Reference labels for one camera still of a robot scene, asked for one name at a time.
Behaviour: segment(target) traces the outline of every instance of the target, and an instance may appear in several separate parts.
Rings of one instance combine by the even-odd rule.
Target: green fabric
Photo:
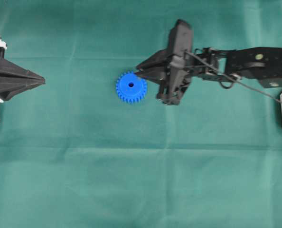
[[[6,58],[47,80],[1,106],[0,228],[282,227],[273,100],[199,78],[180,106],[117,97],[177,19],[194,48],[282,47],[282,0],[0,0]]]

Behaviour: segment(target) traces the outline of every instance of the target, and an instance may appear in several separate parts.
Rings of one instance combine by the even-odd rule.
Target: cable
[[[220,73],[222,76],[224,76],[225,78],[227,78],[227,79],[230,80],[231,82],[233,82],[233,83],[238,83],[238,84],[244,86],[245,88],[248,88],[248,89],[250,89],[250,90],[252,90],[252,91],[255,91],[255,92],[258,92],[258,93],[263,94],[263,95],[265,95],[265,96],[268,96],[269,98],[273,99],[274,101],[276,101],[276,102],[282,104],[282,101],[281,101],[281,100],[279,100],[279,99],[273,97],[272,95],[270,95],[270,94],[268,94],[268,93],[266,93],[266,92],[260,91],[260,90],[258,90],[258,89],[255,89],[255,88],[253,88],[253,87],[250,87],[249,85],[244,84],[244,83],[242,83],[242,82],[236,81],[235,79],[232,79],[230,76],[228,76],[228,75],[222,73],[220,70],[218,70],[218,69],[215,68],[214,66],[210,65],[210,64],[207,63],[206,61],[202,60],[202,58],[198,57],[198,56],[195,55],[194,53],[191,53],[191,52],[185,52],[185,53],[188,54],[188,55],[190,55],[190,56],[192,56],[192,57],[194,57],[194,58],[197,59],[200,63],[202,63],[202,64],[206,65],[207,67],[209,67],[209,68],[215,70],[216,72]]]
[[[231,84],[229,86],[224,85],[222,82],[219,82],[219,84],[221,85],[222,88],[224,89],[231,89],[234,86],[234,82],[231,82]]]

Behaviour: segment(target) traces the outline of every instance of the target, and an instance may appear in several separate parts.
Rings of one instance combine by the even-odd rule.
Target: screw
[[[256,60],[261,60],[261,59],[263,59],[263,54],[257,54],[257,55],[255,56],[255,59],[256,59]]]
[[[278,84],[278,83],[276,83],[276,82],[270,82],[270,86],[272,86],[272,87],[278,87],[278,86],[279,86],[279,84]]]

